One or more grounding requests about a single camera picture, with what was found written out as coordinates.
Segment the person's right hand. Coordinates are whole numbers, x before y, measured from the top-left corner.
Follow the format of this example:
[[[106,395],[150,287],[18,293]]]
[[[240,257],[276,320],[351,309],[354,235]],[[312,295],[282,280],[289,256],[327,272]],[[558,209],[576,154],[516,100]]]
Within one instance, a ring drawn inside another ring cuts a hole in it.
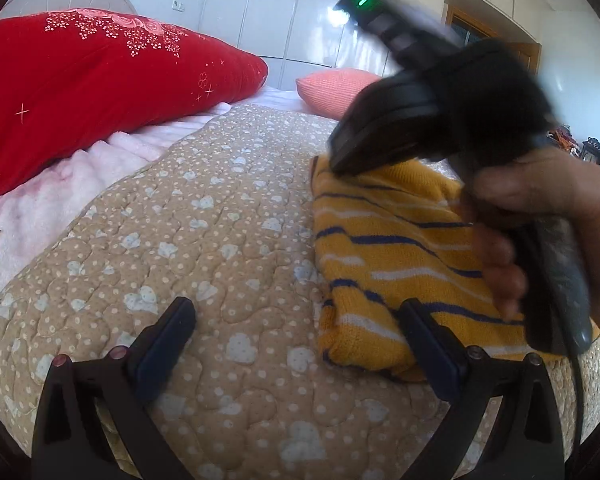
[[[590,283],[591,313],[600,328],[600,167],[558,148],[541,148],[509,165],[476,174],[471,196],[511,211],[558,214],[576,231]],[[515,249],[504,235],[475,227],[483,278],[503,318],[513,318],[527,289]]]

